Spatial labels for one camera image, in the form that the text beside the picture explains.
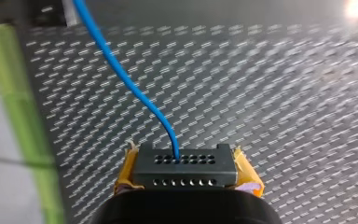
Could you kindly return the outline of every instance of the green strip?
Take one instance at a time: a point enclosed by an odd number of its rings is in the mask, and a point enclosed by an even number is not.
[[[0,96],[24,161],[31,164],[53,164],[46,134],[25,74],[16,33],[8,25],[0,25]],[[46,224],[63,224],[58,176],[54,167],[30,168],[33,170]]]

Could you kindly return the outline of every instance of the blue wire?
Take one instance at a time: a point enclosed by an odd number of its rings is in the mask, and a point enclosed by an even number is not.
[[[99,31],[97,25],[95,24],[94,19],[91,17],[90,12],[84,3],[84,0],[74,0],[74,5],[77,9],[77,13],[80,17],[80,19],[83,21],[86,28],[89,30],[89,34],[94,39],[97,46],[101,49],[103,52],[104,58],[108,61],[109,65],[112,67],[112,69],[116,72],[117,76],[121,78],[121,80],[124,82],[126,87],[132,91],[132,93],[145,105],[153,114],[156,115],[156,117],[161,122],[162,126],[164,126],[165,130],[168,133],[168,136],[171,139],[172,142],[172,150],[173,150],[173,156],[179,160],[179,144],[176,139],[175,132],[173,131],[173,128],[171,127],[171,124],[168,122],[168,120],[164,117],[164,115],[158,110],[158,108],[153,105],[153,103],[135,86],[135,84],[132,82],[130,77],[128,76],[127,72],[123,69],[120,62],[116,59],[113,52],[108,47],[106,40],[103,38],[102,33]]]

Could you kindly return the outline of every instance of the perforated metal sheet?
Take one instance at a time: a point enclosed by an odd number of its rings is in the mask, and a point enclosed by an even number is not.
[[[335,26],[111,27],[181,147],[243,147],[284,223],[358,223],[358,33]],[[126,140],[169,147],[83,27],[34,30],[31,80],[70,223],[112,193]]]

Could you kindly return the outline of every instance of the white surface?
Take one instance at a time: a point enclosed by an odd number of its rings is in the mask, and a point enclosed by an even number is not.
[[[4,108],[0,102],[0,159],[21,161]],[[0,224],[43,223],[31,170],[0,162]]]

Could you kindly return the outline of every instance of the yellow tape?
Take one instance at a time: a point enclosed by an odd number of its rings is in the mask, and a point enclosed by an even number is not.
[[[237,147],[234,151],[234,162],[237,166],[238,181],[237,186],[245,183],[256,183],[260,185],[260,189],[254,189],[254,195],[261,197],[264,191],[264,183],[255,172],[255,169],[250,162],[246,159],[245,155],[241,151],[240,147]]]
[[[132,168],[133,164],[135,164],[136,157],[138,156],[138,148],[133,142],[131,142],[131,149],[126,151],[126,157],[124,160],[123,168],[121,168],[120,173],[118,174],[118,179],[114,186],[114,193],[117,193],[117,188],[119,185],[129,185],[134,189],[144,189],[144,186],[134,185],[132,184]]]

